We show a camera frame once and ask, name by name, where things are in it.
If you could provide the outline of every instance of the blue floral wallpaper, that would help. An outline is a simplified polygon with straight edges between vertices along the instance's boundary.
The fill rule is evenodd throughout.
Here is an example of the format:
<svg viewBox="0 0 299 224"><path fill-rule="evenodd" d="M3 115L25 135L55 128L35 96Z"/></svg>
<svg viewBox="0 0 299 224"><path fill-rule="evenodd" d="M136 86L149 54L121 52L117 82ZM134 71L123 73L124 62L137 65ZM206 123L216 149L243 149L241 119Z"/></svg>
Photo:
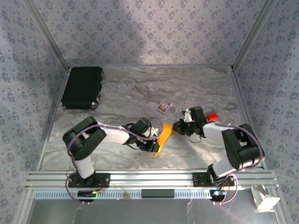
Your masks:
<svg viewBox="0 0 299 224"><path fill-rule="evenodd" d="M237 71L251 119L299 223L299 1L274 7Z"/></svg>
<svg viewBox="0 0 299 224"><path fill-rule="evenodd" d="M0 45L0 223L11 223L65 73L20 0L0 1Z"/></svg>
<svg viewBox="0 0 299 224"><path fill-rule="evenodd" d="M35 0L70 66L230 65L264 0Z"/></svg>

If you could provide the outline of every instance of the wire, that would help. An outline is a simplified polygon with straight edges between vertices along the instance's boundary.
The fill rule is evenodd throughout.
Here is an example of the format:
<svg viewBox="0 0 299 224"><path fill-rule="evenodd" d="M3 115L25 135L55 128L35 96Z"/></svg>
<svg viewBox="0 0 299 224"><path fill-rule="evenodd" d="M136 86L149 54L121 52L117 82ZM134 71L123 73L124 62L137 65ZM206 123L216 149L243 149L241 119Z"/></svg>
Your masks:
<svg viewBox="0 0 299 224"><path fill-rule="evenodd" d="M231 202L231 201L236 197L236 195L237 195L237 193L238 193L238 186L239 186L238 179L237 179L237 177L236 177L234 174L232 174L232 176L234 177L235 182L236 182L236 188L235 188L234 195L233 195L229 200L227 200L226 202L224 202L224 199L225 199L225 198L224 198L224 199L221 201L221 204L226 204L226 203Z"/></svg>
<svg viewBox="0 0 299 224"><path fill-rule="evenodd" d="M127 144L127 146L129 146L130 148L134 149L134 150L139 150L138 148L134 148L133 146Z"/></svg>
<svg viewBox="0 0 299 224"><path fill-rule="evenodd" d="M161 132L160 132L157 136L155 136L155 137L153 137L153 138L144 138L144 137L139 136L139 135L137 135L137 134L135 134L135 133L133 133L133 132L131 132L131 131L129 131L129 130L126 130L125 128L120 128L120 127L115 127L115 126L109 126L109 125L102 125L102 124L96 124L96 125L91 125L91 126L85 128L85 129L83 129L81 132L79 132L79 133L78 133L78 134L77 134L77 135L70 141L70 143L69 143L69 145L68 145L68 147L67 147L67 154L68 154L70 157L72 157L72 155L71 155L71 153L70 153L70 149L71 149L71 146L72 146L72 144L74 143L74 141L75 141L80 135L82 135L83 133L85 133L86 131L88 131L88 130L94 128L94 127L102 127L102 128L107 128L107 129L111 129L111 130L122 131L122 132L125 132L125 133L128 133L128 134L131 134L131 135L133 135L133 136L135 136L135 137L137 137L137 138L139 138L139 139L142 139L142 140L155 140L155 139L157 139L157 138L161 135L161 133L162 133L162 131L163 131L163 123L162 123L162 121L161 121L159 118L156 118L156 117L152 117L152 118L150 118L150 119L157 119L157 120L161 123Z"/></svg>
<svg viewBox="0 0 299 224"><path fill-rule="evenodd" d="M67 172L69 172L69 171L71 171L71 170L74 170L74 169L71 168L71 169L68 169L68 170L65 172L65 176L66 176L66 177L69 177L69 176L67 175Z"/></svg>
<svg viewBox="0 0 299 224"><path fill-rule="evenodd" d="M150 137L150 135L151 135L151 129L152 129L152 125L151 126L149 126L150 127L150 130L149 130L149 135L148 135L148 138Z"/></svg>
<svg viewBox="0 0 299 224"><path fill-rule="evenodd" d="M223 180L223 181L221 182L221 187L220 187L220 189L224 187L224 183L227 183L227 184L228 184L228 190L230 190L229 182L227 182L226 180Z"/></svg>
<svg viewBox="0 0 299 224"><path fill-rule="evenodd" d="M68 187L68 181L70 180L71 176L74 175L74 174L76 174L76 173L77 173L77 171L71 173L71 174L66 178L66 180L65 180L65 189L66 189L66 192L67 192L67 194L70 196L71 199L73 199L75 202L77 202L77 203L79 203L79 204L82 204L82 202L80 202L78 199L74 198L73 195L71 195L71 192L70 192L69 187Z"/></svg>
<svg viewBox="0 0 299 224"><path fill-rule="evenodd" d="M201 137L199 137L199 138L200 138L200 141L192 141L192 140L190 139L190 136L188 136L189 141L192 142L192 143L200 143L202 139L201 139Z"/></svg>
<svg viewBox="0 0 299 224"><path fill-rule="evenodd" d="M104 183L103 183L103 181L101 181L100 179L96 179L95 180L96 182L100 182L101 183L101 188L99 188L99 189L96 189L95 191L99 191L99 190L102 190L104 187L105 187L105 185L104 185Z"/></svg>
<svg viewBox="0 0 299 224"><path fill-rule="evenodd" d="M248 167L253 168L253 167L256 167L258 164L260 164L260 162L263 160L263 150L262 150L261 144L258 142L256 137L252 133L250 133L249 131L247 131L246 129L244 129L244 128L238 126L238 125L221 124L221 123L218 123L218 122L215 122L215 124L217 126L221 126L221 127L237 128L237 129L241 130L242 132L245 132L247 135L249 135L249 137L256 143L260 155L259 155L258 162L256 164L250 165Z"/></svg>
<svg viewBox="0 0 299 224"><path fill-rule="evenodd" d="M223 200L220 203L222 203L225 200L225 198L226 198L226 195L224 195L224 198L223 198Z"/></svg>

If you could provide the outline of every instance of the red object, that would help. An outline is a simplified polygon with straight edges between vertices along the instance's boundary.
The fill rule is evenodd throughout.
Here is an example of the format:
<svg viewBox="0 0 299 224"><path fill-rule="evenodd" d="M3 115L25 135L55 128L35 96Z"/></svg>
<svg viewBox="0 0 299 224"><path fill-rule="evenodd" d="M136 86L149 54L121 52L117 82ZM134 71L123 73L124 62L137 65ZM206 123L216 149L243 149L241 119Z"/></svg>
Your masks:
<svg viewBox="0 0 299 224"><path fill-rule="evenodd" d="M211 113L206 117L207 121L213 121L218 119L218 115L216 113Z"/></svg>

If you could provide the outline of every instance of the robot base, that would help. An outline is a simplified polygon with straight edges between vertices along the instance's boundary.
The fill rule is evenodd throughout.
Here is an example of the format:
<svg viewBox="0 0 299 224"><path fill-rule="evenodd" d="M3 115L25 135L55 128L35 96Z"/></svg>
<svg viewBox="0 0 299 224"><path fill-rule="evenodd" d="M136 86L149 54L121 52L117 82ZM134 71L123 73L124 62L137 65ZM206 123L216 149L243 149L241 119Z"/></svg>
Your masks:
<svg viewBox="0 0 299 224"><path fill-rule="evenodd" d="M209 173L192 173L193 187L233 187L235 182L232 176L223 177L215 182L211 182L211 175Z"/></svg>
<svg viewBox="0 0 299 224"><path fill-rule="evenodd" d="M83 179L80 174L73 174L68 184L69 188L108 188L110 183L109 173L96 173Z"/></svg>

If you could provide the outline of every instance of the white bracket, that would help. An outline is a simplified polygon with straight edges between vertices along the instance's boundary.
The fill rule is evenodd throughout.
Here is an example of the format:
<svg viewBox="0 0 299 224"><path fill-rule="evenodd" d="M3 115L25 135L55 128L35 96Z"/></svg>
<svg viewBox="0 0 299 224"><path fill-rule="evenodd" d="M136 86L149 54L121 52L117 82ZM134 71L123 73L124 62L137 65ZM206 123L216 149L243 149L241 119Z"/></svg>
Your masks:
<svg viewBox="0 0 299 224"><path fill-rule="evenodd" d="M191 117L191 112L190 110L187 108L186 112L185 112L185 117L184 117L184 122L189 123L192 121L192 117Z"/></svg>
<svg viewBox="0 0 299 224"><path fill-rule="evenodd" d="M272 197L263 185L251 186L251 192L258 212L274 212L273 206L279 202L280 197Z"/></svg>

